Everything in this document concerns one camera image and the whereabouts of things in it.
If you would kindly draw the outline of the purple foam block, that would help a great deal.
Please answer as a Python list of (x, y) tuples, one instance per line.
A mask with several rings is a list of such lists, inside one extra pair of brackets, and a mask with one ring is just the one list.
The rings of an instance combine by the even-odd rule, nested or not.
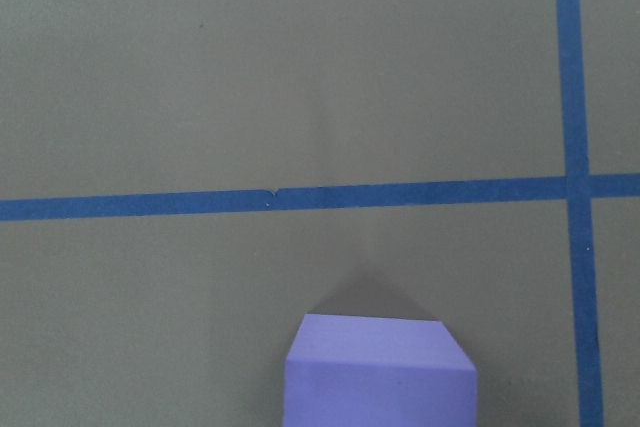
[(285, 426), (474, 426), (477, 403), (440, 321), (307, 314), (285, 361)]

